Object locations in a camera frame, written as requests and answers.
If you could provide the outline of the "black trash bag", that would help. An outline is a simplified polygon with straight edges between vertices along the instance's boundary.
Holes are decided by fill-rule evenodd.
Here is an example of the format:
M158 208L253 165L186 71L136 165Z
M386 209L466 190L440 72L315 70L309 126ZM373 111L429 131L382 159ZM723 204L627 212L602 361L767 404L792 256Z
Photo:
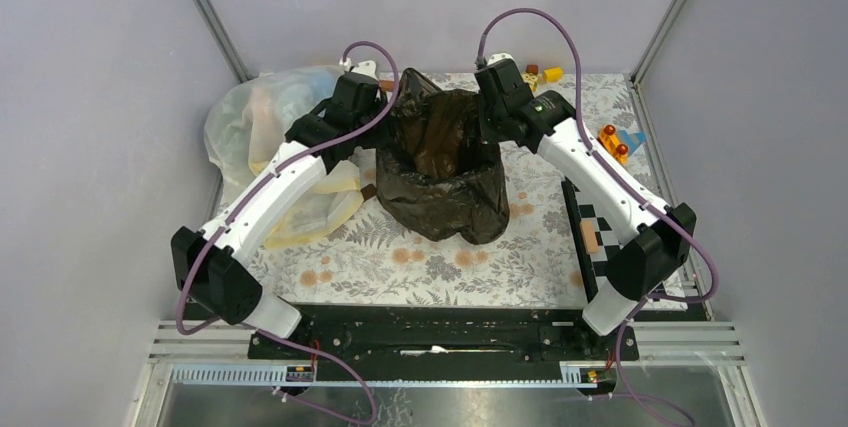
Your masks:
M376 150L376 195L401 225L431 241L455 235L487 244L508 227L510 208L498 145L482 139L481 95L444 90L407 68Z

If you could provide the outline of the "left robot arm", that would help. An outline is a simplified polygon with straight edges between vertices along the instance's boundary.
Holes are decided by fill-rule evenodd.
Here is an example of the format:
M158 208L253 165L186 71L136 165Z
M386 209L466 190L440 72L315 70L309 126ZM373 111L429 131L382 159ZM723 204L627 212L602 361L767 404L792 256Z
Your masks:
M343 73L330 97L293 122L270 164L227 211L198 231L180 228L171 239L177 313L192 300L230 325L289 337L301 312L262 287L246 266L278 219L370 139L387 112L375 74L358 67Z

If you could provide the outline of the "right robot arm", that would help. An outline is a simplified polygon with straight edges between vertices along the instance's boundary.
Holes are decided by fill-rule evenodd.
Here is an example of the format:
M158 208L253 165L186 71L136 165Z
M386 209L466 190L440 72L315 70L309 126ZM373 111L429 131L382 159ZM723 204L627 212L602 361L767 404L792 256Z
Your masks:
M687 259L696 216L643 187L593 137L556 91L532 92L508 54L477 64L478 115L487 143L513 141L556 167L593 203L621 249L604 268L605 282L582 311L598 335L616 329L640 301Z

